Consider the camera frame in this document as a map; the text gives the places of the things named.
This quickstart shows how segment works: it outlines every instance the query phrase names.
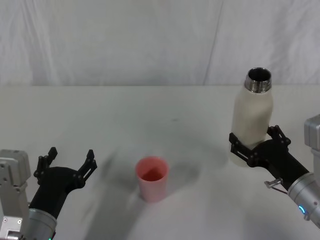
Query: white water bottle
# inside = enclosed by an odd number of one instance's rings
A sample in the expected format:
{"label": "white water bottle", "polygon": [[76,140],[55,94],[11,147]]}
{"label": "white water bottle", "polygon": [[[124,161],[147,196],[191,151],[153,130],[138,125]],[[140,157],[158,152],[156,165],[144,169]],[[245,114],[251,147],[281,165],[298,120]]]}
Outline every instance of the white water bottle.
{"label": "white water bottle", "polygon": [[[271,73],[262,67],[252,68],[234,102],[231,132],[249,149],[263,142],[273,110]],[[230,159],[241,167],[247,163],[234,155]]]}

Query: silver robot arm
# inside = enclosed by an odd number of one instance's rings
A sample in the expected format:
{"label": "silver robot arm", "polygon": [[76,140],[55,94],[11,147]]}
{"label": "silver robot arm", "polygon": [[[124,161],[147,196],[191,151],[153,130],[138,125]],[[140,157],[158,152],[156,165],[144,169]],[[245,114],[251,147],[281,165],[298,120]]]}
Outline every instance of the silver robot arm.
{"label": "silver robot arm", "polygon": [[28,228],[26,187],[30,176],[26,152],[0,151],[0,200],[3,211],[0,240],[19,240]]}
{"label": "silver robot arm", "polygon": [[29,209],[26,187],[30,176],[26,152],[0,150],[0,240],[50,240],[55,234],[57,220],[53,216]]}
{"label": "silver robot arm", "polygon": [[97,168],[92,150],[79,170],[50,167],[57,154],[52,147],[47,156],[39,157],[33,174],[39,188],[28,204],[26,187],[31,172],[27,153],[0,150],[0,200],[4,215],[0,240],[53,240],[57,218],[68,194],[83,188]]}
{"label": "silver robot arm", "polygon": [[304,143],[311,147],[314,172],[298,178],[288,189],[288,195],[298,205],[304,219],[320,228],[320,115],[305,121]]}

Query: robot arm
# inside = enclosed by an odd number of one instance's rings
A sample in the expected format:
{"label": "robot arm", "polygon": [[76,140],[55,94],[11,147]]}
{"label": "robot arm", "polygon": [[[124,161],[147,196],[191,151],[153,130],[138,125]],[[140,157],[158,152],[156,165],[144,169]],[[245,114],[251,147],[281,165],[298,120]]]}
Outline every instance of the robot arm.
{"label": "robot arm", "polygon": [[4,213],[0,240],[54,238],[57,218],[68,194],[83,188],[97,168],[92,150],[79,170],[50,167],[57,154],[52,147],[47,156],[39,157],[33,175],[40,186],[28,206],[25,191],[31,175],[28,155],[24,151],[0,151],[0,199]]}
{"label": "robot arm", "polygon": [[267,130],[271,139],[260,143],[252,150],[245,147],[233,133],[230,133],[229,141],[231,152],[246,161],[249,167],[265,168],[274,176],[274,181],[264,182],[268,188],[281,184],[287,190],[288,196],[297,204],[304,219],[311,220],[320,228],[320,187],[315,177],[320,173],[318,126],[320,126],[320,116],[308,119],[304,129],[305,143],[312,147],[311,151],[314,154],[315,174],[309,172],[289,153],[288,145],[291,141],[277,125]]}
{"label": "robot arm", "polygon": [[30,176],[26,152],[0,151],[0,200],[3,210],[0,240],[18,240],[28,228],[26,187]]}

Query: cup rim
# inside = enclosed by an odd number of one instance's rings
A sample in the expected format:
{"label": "cup rim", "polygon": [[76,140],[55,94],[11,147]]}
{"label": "cup rim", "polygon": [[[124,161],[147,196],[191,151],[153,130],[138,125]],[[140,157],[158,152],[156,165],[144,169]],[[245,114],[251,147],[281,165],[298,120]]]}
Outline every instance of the cup rim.
{"label": "cup rim", "polygon": [[[163,175],[163,177],[161,177],[160,179],[155,180],[155,181],[148,181],[148,180],[144,180],[142,177],[140,177],[140,176],[138,175],[138,165],[139,165],[139,163],[140,163],[142,160],[145,160],[145,159],[148,159],[148,158],[157,158],[158,160],[161,160],[161,161],[164,163],[164,165],[165,165],[165,174]],[[137,176],[137,178],[138,178],[140,181],[142,181],[142,182],[144,182],[144,183],[157,183],[157,182],[160,182],[160,181],[162,181],[165,177],[167,177],[168,174],[169,174],[169,164],[167,163],[167,161],[166,161],[163,157],[160,157],[160,156],[153,156],[153,155],[151,155],[151,156],[145,156],[145,157],[141,158],[141,159],[136,163],[136,165],[135,165],[135,175]]]}

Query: bottle opening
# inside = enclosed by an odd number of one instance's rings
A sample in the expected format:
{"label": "bottle opening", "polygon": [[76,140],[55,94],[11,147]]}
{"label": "bottle opening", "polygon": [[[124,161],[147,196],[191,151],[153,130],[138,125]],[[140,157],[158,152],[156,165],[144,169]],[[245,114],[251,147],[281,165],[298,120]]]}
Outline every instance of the bottle opening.
{"label": "bottle opening", "polygon": [[271,73],[263,67],[252,68],[248,72],[248,76],[250,79],[257,82],[264,82],[271,79]]}

